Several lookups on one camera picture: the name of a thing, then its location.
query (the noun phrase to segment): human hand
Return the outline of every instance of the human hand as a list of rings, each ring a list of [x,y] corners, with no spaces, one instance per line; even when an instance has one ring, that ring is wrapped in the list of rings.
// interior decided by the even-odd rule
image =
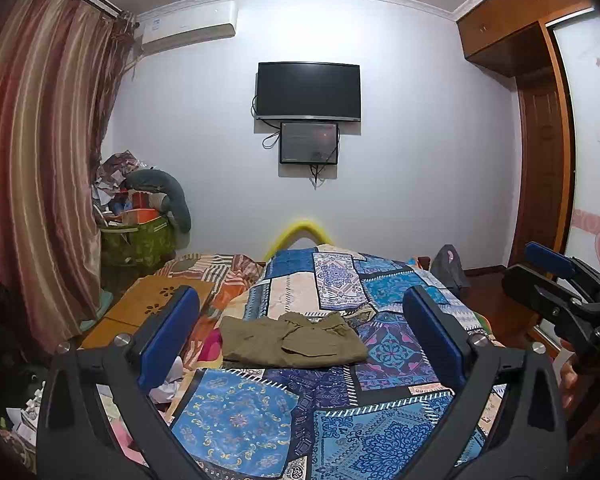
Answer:
[[[562,346],[570,352],[573,352],[573,347],[564,339]],[[562,394],[562,406],[567,409],[573,402],[576,386],[578,384],[578,374],[573,370],[573,363],[576,361],[576,356],[573,355],[571,358],[562,365],[560,369],[560,392]]]

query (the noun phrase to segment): brown folded clothing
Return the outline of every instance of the brown folded clothing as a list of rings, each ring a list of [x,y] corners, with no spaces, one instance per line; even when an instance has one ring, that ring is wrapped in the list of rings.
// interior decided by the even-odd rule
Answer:
[[[323,368],[366,359],[366,346],[337,312],[312,323],[287,312],[279,319],[220,323],[222,356],[227,361],[279,368]]]

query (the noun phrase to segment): green bag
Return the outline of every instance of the green bag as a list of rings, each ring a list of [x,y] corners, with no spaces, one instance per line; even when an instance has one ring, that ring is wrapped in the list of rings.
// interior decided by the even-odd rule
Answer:
[[[138,225],[100,228],[102,264],[153,267],[175,249],[173,227],[165,216]]]

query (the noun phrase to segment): white air conditioner unit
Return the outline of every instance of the white air conditioner unit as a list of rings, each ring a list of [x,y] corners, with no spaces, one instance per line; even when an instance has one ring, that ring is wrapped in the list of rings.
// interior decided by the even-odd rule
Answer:
[[[237,19],[235,2],[200,5],[154,18],[144,25],[142,51],[154,54],[200,41],[231,38]]]

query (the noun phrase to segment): yellow foam tube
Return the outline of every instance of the yellow foam tube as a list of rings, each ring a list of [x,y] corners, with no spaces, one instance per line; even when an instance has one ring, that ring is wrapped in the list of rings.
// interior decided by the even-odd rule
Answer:
[[[285,231],[278,237],[275,243],[270,247],[267,254],[265,254],[263,261],[268,262],[269,259],[276,254],[280,249],[284,249],[289,245],[289,241],[291,238],[298,234],[300,231],[307,231],[315,237],[316,242],[318,244],[331,244],[331,239],[327,235],[324,230],[311,222],[310,220],[300,220],[298,222],[294,222]]]

